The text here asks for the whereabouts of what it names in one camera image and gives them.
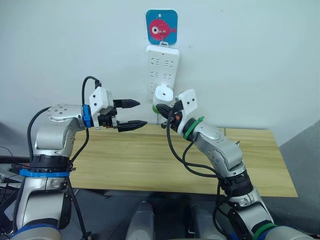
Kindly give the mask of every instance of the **blue ring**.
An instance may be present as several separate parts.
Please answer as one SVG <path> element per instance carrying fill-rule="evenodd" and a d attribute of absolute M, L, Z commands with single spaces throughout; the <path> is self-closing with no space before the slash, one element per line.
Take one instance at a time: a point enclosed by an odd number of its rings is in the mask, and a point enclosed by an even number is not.
<path fill-rule="evenodd" d="M 19 174 L 21 176 L 31 177 L 31 178 L 64 178 L 64 177 L 70 176 L 69 171 L 65 171 L 65 172 L 31 172 L 25 168 L 21 169 Z"/>
<path fill-rule="evenodd" d="M 83 105 L 83 121 L 87 128 L 91 128 L 91 116 L 89 114 L 89 105 Z"/>

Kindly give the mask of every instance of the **floor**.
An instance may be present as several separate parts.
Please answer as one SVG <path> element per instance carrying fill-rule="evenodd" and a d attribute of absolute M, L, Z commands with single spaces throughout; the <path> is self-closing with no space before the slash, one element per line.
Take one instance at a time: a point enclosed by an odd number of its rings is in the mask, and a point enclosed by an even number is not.
<path fill-rule="evenodd" d="M 141 201 L 147 200 L 154 209 L 155 239 L 185 238 L 187 234 L 189 209 L 200 204 L 210 212 L 214 208 L 214 196 L 197 194 L 167 194 L 152 192 L 111 191 L 113 196 L 101 196 L 87 190 L 79 190 L 76 198 L 81 208 L 85 227 L 92 232 L 94 240 L 124 240 L 130 220 Z M 297 198 L 267 197 L 264 198 L 275 222 L 296 229 L 314 233 L 316 219 L 308 217 L 307 207 L 297 206 Z M 76 211 L 72 209 L 71 222 L 61 231 L 62 239 L 80 240 L 82 237 Z"/>

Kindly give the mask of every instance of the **white wall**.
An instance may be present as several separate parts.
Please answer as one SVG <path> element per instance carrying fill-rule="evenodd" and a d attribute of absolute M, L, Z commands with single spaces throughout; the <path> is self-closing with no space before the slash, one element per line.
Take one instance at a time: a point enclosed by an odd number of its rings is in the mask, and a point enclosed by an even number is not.
<path fill-rule="evenodd" d="M 149 9 L 176 10 L 174 90 L 194 88 L 207 121 L 272 129 L 281 145 L 320 118 L 318 0 L 0 0 L 0 145 L 28 155 L 31 117 L 81 104 L 88 75 L 114 98 L 142 103 L 119 119 L 155 123 L 146 89 Z"/>

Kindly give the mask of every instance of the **fish cartoon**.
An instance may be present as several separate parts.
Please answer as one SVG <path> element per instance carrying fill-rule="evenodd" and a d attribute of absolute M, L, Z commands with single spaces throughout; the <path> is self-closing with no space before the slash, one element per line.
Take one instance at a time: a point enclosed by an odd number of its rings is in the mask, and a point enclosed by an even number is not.
<path fill-rule="evenodd" d="M 168 37 L 171 32 L 176 33 L 177 30 L 175 28 L 171 29 L 162 19 L 155 19 L 149 25 L 149 32 L 154 39 L 161 41 Z"/>

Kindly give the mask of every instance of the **power strip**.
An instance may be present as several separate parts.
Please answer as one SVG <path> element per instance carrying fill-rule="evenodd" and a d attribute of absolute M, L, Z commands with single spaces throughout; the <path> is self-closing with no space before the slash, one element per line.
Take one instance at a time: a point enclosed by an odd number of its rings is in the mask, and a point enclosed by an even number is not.
<path fill-rule="evenodd" d="M 156 88 L 165 85 L 172 89 L 175 85 L 177 69 L 179 65 L 180 52 L 160 45 L 148 45 L 147 55 L 147 78 L 148 99 L 152 100 Z"/>

